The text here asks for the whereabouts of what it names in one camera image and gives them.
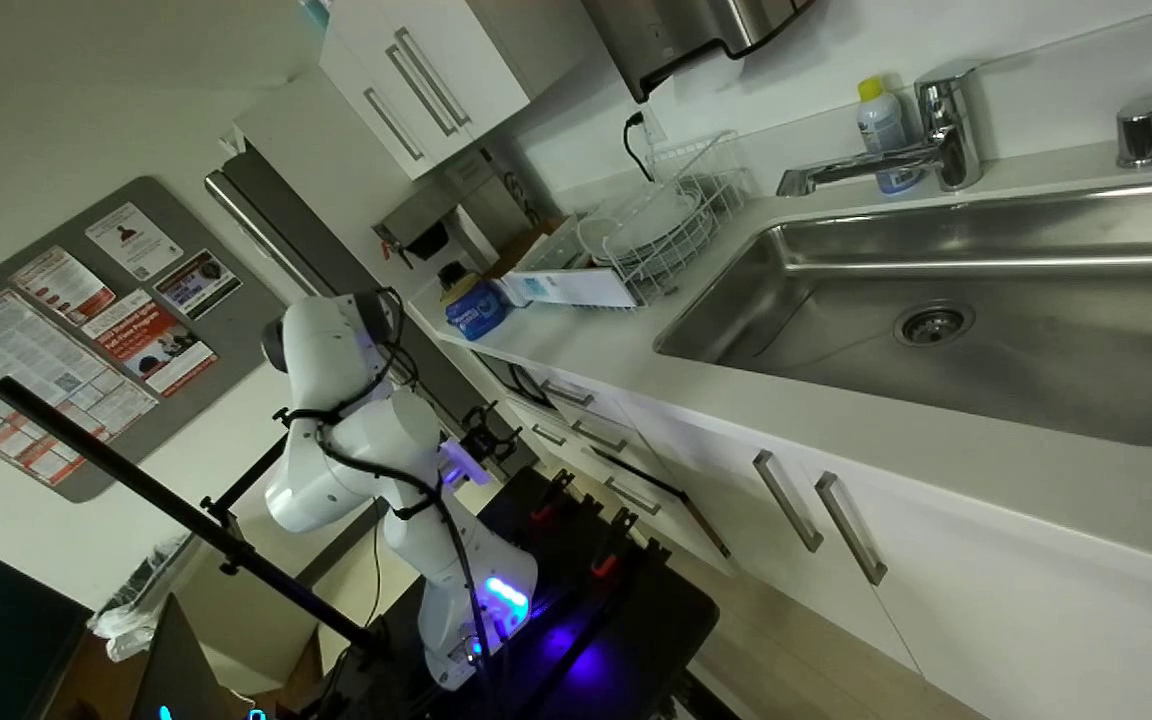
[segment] wall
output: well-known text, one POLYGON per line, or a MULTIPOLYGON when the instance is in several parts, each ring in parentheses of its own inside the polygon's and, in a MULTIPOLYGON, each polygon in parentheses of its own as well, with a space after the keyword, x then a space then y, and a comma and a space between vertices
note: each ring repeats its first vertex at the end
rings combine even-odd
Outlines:
MULTIPOLYGON (((221 138, 311 65, 287 0, 0 0, 0 259, 114 184, 159 178, 221 242, 285 296, 292 284, 202 197, 221 138)), ((271 371, 244 379, 145 469, 188 499, 226 483, 266 441, 280 410, 271 371)), ((101 603, 149 543, 176 524, 107 487, 62 504, 0 460, 0 560, 101 603)))
MULTIPOLYGON (((982 65, 997 157, 1113 141, 1113 113, 1152 94, 1152 0, 821 0, 769 48, 712 56, 647 100, 647 141, 669 148, 712 134, 759 138, 746 164, 771 170, 860 154, 850 90, 868 71, 917 80, 982 65)), ((633 170, 619 124, 633 100, 607 56, 548 94, 500 134, 535 182, 569 202, 633 170)))

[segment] bottle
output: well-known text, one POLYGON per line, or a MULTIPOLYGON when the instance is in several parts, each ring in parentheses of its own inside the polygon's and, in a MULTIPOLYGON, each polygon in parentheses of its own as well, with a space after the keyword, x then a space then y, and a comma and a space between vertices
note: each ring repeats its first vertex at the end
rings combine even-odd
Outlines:
MULTIPOLYGON (((864 75, 854 94, 860 94, 854 124, 860 124, 868 154, 891 154, 891 148, 913 146, 899 97, 886 90, 884 75, 864 75)), ((922 170, 886 170, 886 171, 876 171, 876 182, 881 182, 881 193, 903 193, 917 182, 922 182, 922 170)))

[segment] bulletin board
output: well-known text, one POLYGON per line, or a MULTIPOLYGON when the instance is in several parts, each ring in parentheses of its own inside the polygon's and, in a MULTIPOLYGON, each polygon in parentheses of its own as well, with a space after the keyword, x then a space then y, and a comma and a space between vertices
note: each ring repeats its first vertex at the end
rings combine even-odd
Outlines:
MULTIPOLYGON (((0 266, 0 378, 145 460, 258 368, 258 332, 280 312, 266 284, 138 178, 0 266)), ((76 504, 111 483, 7 405, 0 460, 76 504)))

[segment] faucet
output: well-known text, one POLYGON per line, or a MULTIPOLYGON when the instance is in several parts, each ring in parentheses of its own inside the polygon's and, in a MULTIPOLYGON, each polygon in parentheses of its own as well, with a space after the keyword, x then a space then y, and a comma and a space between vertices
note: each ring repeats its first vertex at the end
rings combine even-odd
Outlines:
POLYGON ((913 83, 913 97, 922 120, 922 138, 917 146, 891 148, 891 154, 860 154, 860 157, 812 164, 812 170, 788 170, 777 184, 777 197, 812 197, 821 184, 870 178, 886 170, 913 170, 913 164, 934 170, 938 187, 975 184, 982 171, 982 162, 979 162, 979 141, 970 127, 970 103, 969 103, 970 75, 975 69, 961 69, 961 71, 934 71, 913 83))

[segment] paper towel dispenser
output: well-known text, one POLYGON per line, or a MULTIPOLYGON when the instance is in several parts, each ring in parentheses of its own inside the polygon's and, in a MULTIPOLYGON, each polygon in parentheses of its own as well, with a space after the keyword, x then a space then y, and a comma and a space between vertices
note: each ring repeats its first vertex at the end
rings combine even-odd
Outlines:
POLYGON ((812 0, 584 0, 626 94, 647 100, 679 65, 719 48, 755 54, 812 0))

